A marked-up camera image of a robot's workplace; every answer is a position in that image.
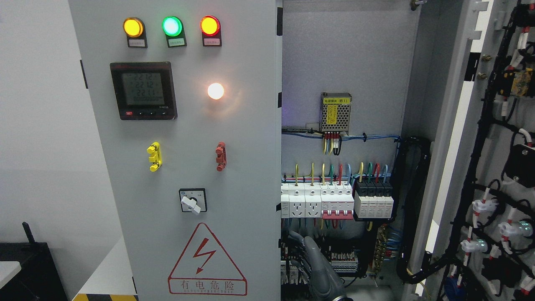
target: white wall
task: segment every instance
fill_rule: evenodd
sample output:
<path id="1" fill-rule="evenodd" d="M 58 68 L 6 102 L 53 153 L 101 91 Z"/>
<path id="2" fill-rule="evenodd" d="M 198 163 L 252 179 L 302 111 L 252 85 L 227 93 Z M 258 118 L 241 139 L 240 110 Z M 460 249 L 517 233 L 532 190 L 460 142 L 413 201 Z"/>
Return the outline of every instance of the white wall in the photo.
<path id="1" fill-rule="evenodd" d="M 72 297 L 120 225 L 67 0 L 0 0 L 0 241 L 48 242 Z"/>

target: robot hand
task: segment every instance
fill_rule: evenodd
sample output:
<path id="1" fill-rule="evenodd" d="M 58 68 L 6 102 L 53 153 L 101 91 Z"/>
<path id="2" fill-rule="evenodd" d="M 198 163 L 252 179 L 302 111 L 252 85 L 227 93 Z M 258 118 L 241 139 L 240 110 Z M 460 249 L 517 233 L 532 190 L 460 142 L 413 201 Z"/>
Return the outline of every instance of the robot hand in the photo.
<path id="1" fill-rule="evenodd" d="M 295 242 L 298 252 L 297 260 L 292 260 L 292 265 L 307 277 L 310 293 L 317 300 L 353 301 L 347 297 L 340 277 L 310 236 L 303 238 L 290 231 L 289 238 Z"/>

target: red terminal block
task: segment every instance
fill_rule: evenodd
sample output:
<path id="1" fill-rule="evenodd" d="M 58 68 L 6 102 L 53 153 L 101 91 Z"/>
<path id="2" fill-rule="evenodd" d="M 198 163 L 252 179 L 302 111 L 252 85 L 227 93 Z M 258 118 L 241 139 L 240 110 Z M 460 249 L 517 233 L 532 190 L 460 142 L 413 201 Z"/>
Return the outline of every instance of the red terminal block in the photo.
<path id="1" fill-rule="evenodd" d="M 225 143 L 220 141 L 216 147 L 216 163 L 217 163 L 217 171 L 222 171 L 227 166 L 227 153 L 225 150 Z"/>

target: lightning bolt symbol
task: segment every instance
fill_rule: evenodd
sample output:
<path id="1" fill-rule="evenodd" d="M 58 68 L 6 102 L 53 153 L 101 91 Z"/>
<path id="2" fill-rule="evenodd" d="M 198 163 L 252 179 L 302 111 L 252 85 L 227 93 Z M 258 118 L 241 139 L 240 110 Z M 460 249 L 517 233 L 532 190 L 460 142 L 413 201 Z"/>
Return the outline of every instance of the lightning bolt symbol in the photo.
<path id="1" fill-rule="evenodd" d="M 203 239 L 203 241 L 201 242 L 201 245 L 199 246 L 199 248 L 197 249 L 197 251 L 193 255 L 193 258 L 196 258 L 196 257 L 200 257 L 200 256 L 204 256 L 204 255 L 209 254 L 208 258 L 206 258 L 206 260 L 201 265 L 201 267 L 197 268 L 197 273 L 195 273 L 195 274 L 198 274 L 198 273 L 203 271 L 204 265 L 208 262 L 208 260 L 210 260 L 210 258 L 212 258 L 213 254 L 216 252 L 216 250 L 213 250 L 213 251 L 210 251 L 210 252 L 199 253 L 202 250 L 202 248 L 206 245 L 207 242 L 208 242 L 207 238 Z"/>

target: white indicator light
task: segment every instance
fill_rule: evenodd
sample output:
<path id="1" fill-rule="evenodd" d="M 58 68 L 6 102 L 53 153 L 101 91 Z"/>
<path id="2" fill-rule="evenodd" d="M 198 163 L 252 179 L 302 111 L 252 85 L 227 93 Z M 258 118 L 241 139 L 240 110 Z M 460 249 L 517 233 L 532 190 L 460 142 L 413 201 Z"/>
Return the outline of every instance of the white indicator light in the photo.
<path id="1" fill-rule="evenodd" d="M 208 96 L 211 99 L 218 100 L 223 97 L 223 94 L 225 94 L 225 88 L 220 83 L 214 82 L 208 86 Z"/>

